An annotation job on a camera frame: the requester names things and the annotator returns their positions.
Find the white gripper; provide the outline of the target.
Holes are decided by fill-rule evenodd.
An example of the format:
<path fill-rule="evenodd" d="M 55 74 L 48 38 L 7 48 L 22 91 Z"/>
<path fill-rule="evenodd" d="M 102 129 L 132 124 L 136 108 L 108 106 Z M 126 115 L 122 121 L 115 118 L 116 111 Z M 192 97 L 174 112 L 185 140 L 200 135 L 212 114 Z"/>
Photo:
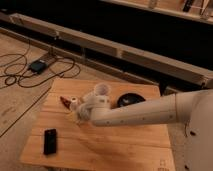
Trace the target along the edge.
<path fill-rule="evenodd" d="M 88 121 L 94 109 L 109 108 L 109 96 L 90 92 L 82 98 L 83 102 L 77 107 L 77 116 L 82 121 Z"/>

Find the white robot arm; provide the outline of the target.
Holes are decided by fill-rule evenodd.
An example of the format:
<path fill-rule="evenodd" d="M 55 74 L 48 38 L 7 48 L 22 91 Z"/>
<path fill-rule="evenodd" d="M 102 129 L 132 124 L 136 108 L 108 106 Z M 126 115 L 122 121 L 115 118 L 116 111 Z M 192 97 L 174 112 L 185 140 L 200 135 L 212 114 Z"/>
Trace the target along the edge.
<path fill-rule="evenodd" d="M 213 171 L 213 89 L 182 92 L 112 109 L 109 97 L 94 95 L 77 109 L 80 120 L 95 126 L 188 125 L 185 167 Z"/>

